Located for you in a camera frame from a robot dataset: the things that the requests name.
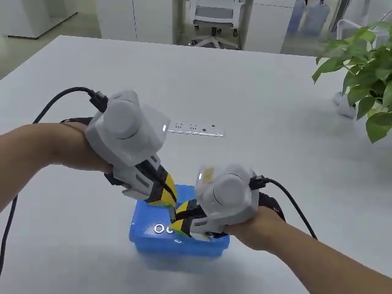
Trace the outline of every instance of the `blue box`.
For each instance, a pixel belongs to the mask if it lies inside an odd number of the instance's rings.
[[[176,189],[178,205],[195,198],[194,186],[176,185]],[[157,234],[154,231],[156,224],[162,224],[165,228],[170,225],[168,210],[138,201],[129,230],[129,239],[135,243],[138,251],[219,257],[230,243],[229,236],[206,242],[181,236],[175,232],[169,234],[166,230]]]

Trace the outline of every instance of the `cable connector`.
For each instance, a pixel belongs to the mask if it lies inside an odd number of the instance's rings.
[[[268,180],[264,176],[255,176],[249,181],[249,187],[251,190],[259,190],[265,188],[268,184]]]
[[[99,112],[104,113],[108,107],[109,98],[103,95],[101,92],[96,92],[93,97],[90,98],[90,102],[98,109]]]

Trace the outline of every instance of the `white tabletop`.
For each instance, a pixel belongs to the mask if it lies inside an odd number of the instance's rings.
[[[289,189],[320,240],[392,276],[392,163],[358,144],[352,122],[336,114],[330,97],[344,73],[315,87],[315,68],[304,56],[62,36],[0,81],[0,133],[30,123],[63,89],[132,88],[174,121],[226,131],[168,134],[159,156],[176,183],[193,184],[202,163],[248,165]],[[73,94],[44,121],[94,113]],[[305,230],[282,192],[265,191]],[[128,240],[134,207],[100,173],[41,171],[20,195],[1,293],[306,293],[280,260],[234,238],[219,260],[156,270]]]

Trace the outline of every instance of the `green plant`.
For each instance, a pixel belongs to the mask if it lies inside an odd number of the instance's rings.
[[[386,44],[374,48],[373,30],[389,31]],[[336,57],[325,61],[313,74],[314,83],[321,74],[346,69],[343,90],[349,104],[357,107],[357,119],[367,115],[366,130],[372,143],[386,137],[392,129],[392,24],[374,23],[359,29],[353,37],[326,44],[320,60],[331,52]]]

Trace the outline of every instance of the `human hand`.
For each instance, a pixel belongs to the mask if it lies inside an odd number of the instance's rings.
[[[261,206],[254,218],[242,224],[228,225],[225,233],[236,236],[251,249],[271,252],[273,235],[286,225],[275,211]]]
[[[84,124],[64,122],[53,124],[52,164],[61,164],[77,170],[97,170],[111,173],[112,166],[98,156],[90,147]]]

